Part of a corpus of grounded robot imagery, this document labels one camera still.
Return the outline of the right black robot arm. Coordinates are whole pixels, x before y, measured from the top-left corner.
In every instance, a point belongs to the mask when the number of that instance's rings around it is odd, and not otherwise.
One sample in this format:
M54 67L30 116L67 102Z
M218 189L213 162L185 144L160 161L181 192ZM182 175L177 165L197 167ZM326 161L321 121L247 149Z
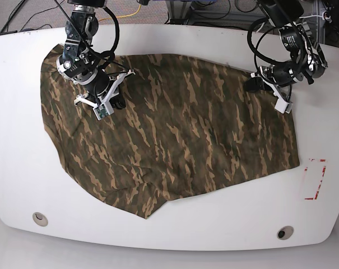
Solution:
M115 50L119 44L119 22L115 14L106 6L107 1L68 1L74 5L70 15L60 8L67 18L66 41L63 53L57 59L57 70L64 79L85 88L85 94L76 96L74 103L87 104L94 112L110 115L115 109L126 107L120 90L124 79L134 74L130 68L115 61ZM103 9L113 20L114 43L109 50L97 52L92 48L92 40L99 29L95 10Z

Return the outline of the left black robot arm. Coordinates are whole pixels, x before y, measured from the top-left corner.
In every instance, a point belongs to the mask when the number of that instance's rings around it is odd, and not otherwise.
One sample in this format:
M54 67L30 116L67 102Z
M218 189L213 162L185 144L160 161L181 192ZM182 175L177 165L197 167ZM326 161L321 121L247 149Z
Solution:
M254 21L247 33L247 43L254 54L256 72L244 83L244 90L276 92L287 87L288 93L284 95L284 100L290 101L293 84L303 79L308 84L313 84L316 78L324 74L328 63L321 46L312 42L307 23L299 22L304 14L299 1L258 1L257 4L265 17ZM277 61L259 52L258 47L266 33L256 45L253 44L254 29L268 22L272 25L272 30L278 30L284 48L290 53L288 61Z

